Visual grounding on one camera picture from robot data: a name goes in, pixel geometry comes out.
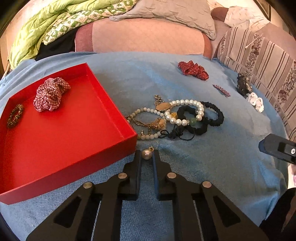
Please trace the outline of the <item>red polka dot bow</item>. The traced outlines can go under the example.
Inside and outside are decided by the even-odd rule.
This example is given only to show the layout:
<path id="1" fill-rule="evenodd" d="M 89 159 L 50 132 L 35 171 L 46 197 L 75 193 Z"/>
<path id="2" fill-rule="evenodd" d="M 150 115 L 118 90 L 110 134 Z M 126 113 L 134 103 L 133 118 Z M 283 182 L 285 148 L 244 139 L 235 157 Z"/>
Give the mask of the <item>red polka dot bow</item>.
<path id="1" fill-rule="evenodd" d="M 205 71 L 204 67 L 197 63 L 194 63 L 192 60 L 190 60 L 189 62 L 179 62 L 178 68 L 180 68 L 184 75 L 191 75 L 203 81 L 209 79 L 209 75 Z"/>

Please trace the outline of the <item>white bow hair clip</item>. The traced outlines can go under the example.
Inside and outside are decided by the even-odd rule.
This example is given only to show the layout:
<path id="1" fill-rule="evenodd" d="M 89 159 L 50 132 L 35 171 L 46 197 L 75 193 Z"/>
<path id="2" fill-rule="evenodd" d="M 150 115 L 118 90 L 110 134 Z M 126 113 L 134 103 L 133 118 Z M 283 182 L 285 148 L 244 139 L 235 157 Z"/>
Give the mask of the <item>white bow hair clip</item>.
<path id="1" fill-rule="evenodd" d="M 255 109 L 262 113 L 264 111 L 264 105 L 263 105 L 263 99 L 261 97 L 258 97 L 255 92 L 252 92 L 248 94 L 247 101 L 255 107 Z"/>

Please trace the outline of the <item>green quilted comforter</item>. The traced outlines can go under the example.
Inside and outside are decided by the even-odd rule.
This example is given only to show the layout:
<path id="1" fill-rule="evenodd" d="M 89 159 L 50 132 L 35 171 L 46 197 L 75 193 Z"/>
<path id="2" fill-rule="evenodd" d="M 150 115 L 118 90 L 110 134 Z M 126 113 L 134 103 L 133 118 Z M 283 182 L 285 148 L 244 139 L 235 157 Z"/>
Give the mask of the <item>green quilted comforter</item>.
<path id="1" fill-rule="evenodd" d="M 70 30 L 131 10 L 137 1 L 55 1 L 32 16 L 17 33 L 9 54 L 11 69 L 34 59 L 41 44 L 48 45 Z"/>

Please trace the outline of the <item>striped floral pillow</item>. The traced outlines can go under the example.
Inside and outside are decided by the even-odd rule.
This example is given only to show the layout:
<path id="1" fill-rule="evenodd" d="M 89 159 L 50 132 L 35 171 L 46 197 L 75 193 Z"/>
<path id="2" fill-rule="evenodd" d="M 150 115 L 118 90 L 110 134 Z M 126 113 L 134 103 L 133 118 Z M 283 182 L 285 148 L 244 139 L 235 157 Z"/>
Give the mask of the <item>striped floral pillow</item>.
<path id="1" fill-rule="evenodd" d="M 295 141 L 295 59 L 266 37 L 239 27 L 226 32 L 217 56 L 265 95 Z"/>

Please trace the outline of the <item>white patterned pillow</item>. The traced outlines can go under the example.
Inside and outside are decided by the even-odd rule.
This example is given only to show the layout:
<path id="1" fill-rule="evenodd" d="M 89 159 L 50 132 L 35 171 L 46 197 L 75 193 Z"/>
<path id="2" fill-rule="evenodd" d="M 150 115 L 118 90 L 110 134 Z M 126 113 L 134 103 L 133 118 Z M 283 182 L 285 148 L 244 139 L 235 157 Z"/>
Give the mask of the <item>white patterned pillow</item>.
<path id="1" fill-rule="evenodd" d="M 240 27 L 257 32 L 270 21 L 258 11 L 241 6 L 231 6 L 227 11 L 224 23 L 229 27 Z"/>

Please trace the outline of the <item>red plaid scrunchie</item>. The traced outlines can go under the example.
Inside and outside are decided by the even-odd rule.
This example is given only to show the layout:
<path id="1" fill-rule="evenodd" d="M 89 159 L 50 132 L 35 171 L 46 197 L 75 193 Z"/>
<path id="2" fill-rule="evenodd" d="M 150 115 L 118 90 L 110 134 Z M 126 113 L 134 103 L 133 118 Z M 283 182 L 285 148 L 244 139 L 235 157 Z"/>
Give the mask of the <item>red plaid scrunchie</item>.
<path id="1" fill-rule="evenodd" d="M 70 88 L 70 84 L 63 78 L 48 78 L 37 88 L 34 108 L 38 112 L 54 111 L 60 106 L 62 95 Z"/>

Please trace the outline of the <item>light blue blanket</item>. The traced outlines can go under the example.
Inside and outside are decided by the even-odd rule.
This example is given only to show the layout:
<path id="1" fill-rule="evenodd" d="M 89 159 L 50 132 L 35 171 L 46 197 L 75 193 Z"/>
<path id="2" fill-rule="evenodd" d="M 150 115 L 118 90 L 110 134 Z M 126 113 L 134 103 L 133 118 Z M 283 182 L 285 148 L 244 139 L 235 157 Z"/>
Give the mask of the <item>light blue blanket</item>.
<path id="1" fill-rule="evenodd" d="M 209 79 L 184 76 L 180 61 L 203 66 Z M 211 181 L 256 225 L 260 225 L 287 189 L 287 163 L 261 153 L 258 143 L 268 134 L 287 137 L 282 119 L 264 94 L 264 111 L 236 91 L 237 73 L 201 55 L 170 55 L 145 52 L 103 54 L 67 53 L 40 61 L 27 60 L 1 80 L 1 114 L 9 97 L 29 84 L 62 69 L 87 63 L 123 115 L 139 108 L 154 108 L 154 95 L 163 100 L 194 99 L 211 102 L 224 114 L 219 127 L 191 141 L 160 139 L 137 143 L 137 149 L 153 146 L 161 160 L 187 180 Z M 231 94 L 225 97 L 213 84 Z M 54 209 L 86 181 L 94 184 L 119 173 L 128 156 L 92 175 L 52 192 L 12 205 L 1 203 L 1 214 L 12 232 L 26 240 Z M 124 202 L 120 240 L 174 240 L 171 202 L 159 202 L 153 186 L 151 162 L 143 162 L 137 201 Z"/>

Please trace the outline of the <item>black garment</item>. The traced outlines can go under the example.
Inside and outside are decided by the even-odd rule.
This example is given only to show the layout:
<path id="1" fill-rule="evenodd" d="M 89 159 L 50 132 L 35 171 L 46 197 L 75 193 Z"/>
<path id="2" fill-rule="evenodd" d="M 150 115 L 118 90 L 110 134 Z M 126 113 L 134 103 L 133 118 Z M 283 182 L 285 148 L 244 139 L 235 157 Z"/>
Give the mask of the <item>black garment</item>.
<path id="1" fill-rule="evenodd" d="M 58 54 L 69 53 L 75 51 L 75 37 L 78 28 L 72 29 L 63 36 L 48 45 L 41 43 L 39 52 L 35 58 L 36 61 L 51 57 Z"/>

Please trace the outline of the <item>black lace hair clip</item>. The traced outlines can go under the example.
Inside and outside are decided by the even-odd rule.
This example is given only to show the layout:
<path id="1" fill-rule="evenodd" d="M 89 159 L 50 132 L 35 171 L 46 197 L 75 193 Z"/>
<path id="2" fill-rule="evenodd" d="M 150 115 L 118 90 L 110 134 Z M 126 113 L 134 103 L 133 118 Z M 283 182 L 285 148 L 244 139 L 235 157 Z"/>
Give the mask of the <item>black lace hair clip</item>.
<path id="1" fill-rule="evenodd" d="M 243 97 L 246 97 L 248 94 L 252 92 L 252 86 L 249 79 L 243 74 L 238 74 L 237 76 L 237 92 L 241 94 Z"/>

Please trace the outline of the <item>grey pillow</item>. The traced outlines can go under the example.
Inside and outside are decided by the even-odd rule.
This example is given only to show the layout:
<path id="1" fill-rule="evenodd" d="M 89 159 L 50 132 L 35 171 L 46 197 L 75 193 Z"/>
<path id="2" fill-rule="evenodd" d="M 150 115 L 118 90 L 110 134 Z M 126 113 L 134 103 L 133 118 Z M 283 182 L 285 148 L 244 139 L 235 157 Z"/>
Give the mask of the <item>grey pillow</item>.
<path id="1" fill-rule="evenodd" d="M 196 28 L 203 32 L 210 40 L 215 40 L 217 37 L 210 7 L 205 0 L 141 0 L 126 13 L 111 16 L 109 19 L 116 22 L 123 19 L 134 18 L 155 18 L 172 21 L 191 28 Z"/>

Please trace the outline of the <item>red shallow tray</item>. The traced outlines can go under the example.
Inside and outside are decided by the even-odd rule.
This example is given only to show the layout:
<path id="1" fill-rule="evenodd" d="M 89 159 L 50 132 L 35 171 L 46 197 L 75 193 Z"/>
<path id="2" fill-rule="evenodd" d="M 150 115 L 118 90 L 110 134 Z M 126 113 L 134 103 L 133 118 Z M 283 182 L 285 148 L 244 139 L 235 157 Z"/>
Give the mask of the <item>red shallow tray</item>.
<path id="1" fill-rule="evenodd" d="M 14 204 L 79 180 L 135 151 L 137 134 L 86 64 L 52 74 L 71 88 L 54 111 L 33 106 L 40 79 L 5 102 L 1 202 Z"/>

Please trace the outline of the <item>pearl drop earring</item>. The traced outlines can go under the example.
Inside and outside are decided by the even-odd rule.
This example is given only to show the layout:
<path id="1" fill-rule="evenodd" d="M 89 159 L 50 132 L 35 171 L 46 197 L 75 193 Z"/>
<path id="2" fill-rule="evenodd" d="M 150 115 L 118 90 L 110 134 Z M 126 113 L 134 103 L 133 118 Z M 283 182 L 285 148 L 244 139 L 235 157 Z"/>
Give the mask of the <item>pearl drop earring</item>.
<path id="1" fill-rule="evenodd" d="M 153 147 L 148 147 L 147 149 L 144 149 L 141 152 L 141 156 L 144 160 L 150 160 L 152 158 L 154 148 Z"/>

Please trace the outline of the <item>framed wall picture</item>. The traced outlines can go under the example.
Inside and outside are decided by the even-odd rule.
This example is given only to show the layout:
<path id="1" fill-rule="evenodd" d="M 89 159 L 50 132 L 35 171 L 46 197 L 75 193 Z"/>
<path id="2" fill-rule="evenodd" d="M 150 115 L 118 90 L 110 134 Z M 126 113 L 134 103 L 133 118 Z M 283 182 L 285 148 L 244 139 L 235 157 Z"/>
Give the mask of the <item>framed wall picture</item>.
<path id="1" fill-rule="evenodd" d="M 267 20 L 271 21 L 271 6 L 266 0 L 254 0 Z"/>

